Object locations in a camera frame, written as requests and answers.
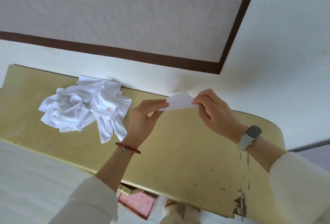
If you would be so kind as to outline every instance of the leg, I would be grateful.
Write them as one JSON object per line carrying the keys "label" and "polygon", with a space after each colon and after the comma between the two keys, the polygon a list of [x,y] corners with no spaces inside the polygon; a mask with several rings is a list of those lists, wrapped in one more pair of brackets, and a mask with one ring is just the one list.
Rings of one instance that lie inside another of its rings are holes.
{"label": "leg", "polygon": [[185,206],[184,209],[184,222],[187,224],[200,224],[201,223],[201,211],[192,206]]}
{"label": "leg", "polygon": [[159,224],[184,224],[179,214],[179,206],[176,201],[166,199],[163,207],[163,219]]}

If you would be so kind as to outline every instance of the brown wooden border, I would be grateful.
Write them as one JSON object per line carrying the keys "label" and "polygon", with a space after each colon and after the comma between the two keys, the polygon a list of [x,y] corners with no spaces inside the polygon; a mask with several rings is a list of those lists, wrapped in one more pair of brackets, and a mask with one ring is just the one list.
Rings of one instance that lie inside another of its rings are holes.
{"label": "brown wooden border", "polygon": [[33,45],[39,45],[44,47],[52,47],[57,49],[83,52],[93,55],[103,55],[127,60],[134,60],[144,63],[156,64],[167,67],[175,67],[181,69],[187,69],[192,71],[199,71],[211,74],[220,74],[221,69],[225,63],[225,60],[229,54],[230,48],[234,42],[238,29],[244,18],[245,12],[250,4],[251,0],[242,0],[237,16],[233,23],[233,27],[230,31],[225,48],[222,52],[219,62],[211,62],[204,60],[195,60],[188,58],[181,58],[169,55],[159,55],[148,52],[141,52],[129,49],[122,49],[118,47],[108,47],[80,42],[71,42],[57,39],[44,38],[39,36],[25,35],[12,32],[0,31],[0,39],[7,41],[15,41],[28,43]]}

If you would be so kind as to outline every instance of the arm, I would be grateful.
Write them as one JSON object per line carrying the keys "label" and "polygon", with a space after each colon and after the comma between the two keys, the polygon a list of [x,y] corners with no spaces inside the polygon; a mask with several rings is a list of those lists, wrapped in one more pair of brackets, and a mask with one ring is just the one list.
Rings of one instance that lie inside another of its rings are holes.
{"label": "arm", "polygon": [[[192,102],[211,130],[237,144],[247,130],[233,111],[211,89]],[[330,223],[330,173],[263,138],[246,151],[269,173],[269,181],[287,223]]]}
{"label": "arm", "polygon": [[[226,102],[221,100],[211,89],[205,90],[194,99],[198,104],[198,113],[206,126],[219,135],[238,144],[241,136],[248,129],[233,114]],[[286,153],[264,138],[258,138],[246,151],[269,173],[275,161]]]}
{"label": "arm", "polygon": [[[126,138],[122,142],[138,149],[163,113],[156,110],[167,106],[166,100],[146,100],[134,108]],[[49,224],[109,224],[117,221],[116,192],[133,154],[130,150],[123,153],[122,148],[117,147],[96,175],[87,178],[75,189]]]}

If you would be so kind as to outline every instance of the white paper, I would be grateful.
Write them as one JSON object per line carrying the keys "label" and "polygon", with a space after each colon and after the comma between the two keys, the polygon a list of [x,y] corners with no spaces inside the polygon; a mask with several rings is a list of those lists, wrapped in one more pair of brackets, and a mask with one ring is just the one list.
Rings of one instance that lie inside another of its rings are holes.
{"label": "white paper", "polygon": [[159,109],[159,111],[168,111],[168,110],[182,109],[187,107],[195,107],[197,105],[192,104],[193,100],[194,98],[192,98],[187,92],[176,94],[174,96],[168,97],[166,99],[166,102],[169,103],[168,107]]}

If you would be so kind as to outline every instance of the pile of white cloth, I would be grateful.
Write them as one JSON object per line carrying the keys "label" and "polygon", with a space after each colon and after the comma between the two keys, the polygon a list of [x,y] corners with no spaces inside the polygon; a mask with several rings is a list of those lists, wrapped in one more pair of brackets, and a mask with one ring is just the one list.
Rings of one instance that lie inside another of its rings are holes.
{"label": "pile of white cloth", "polygon": [[46,98],[39,110],[45,112],[41,121],[59,128],[60,132],[81,131],[97,121],[101,143],[109,141],[113,131],[122,141],[127,131],[123,119],[132,103],[122,96],[121,84],[81,75],[76,86],[58,88]]}

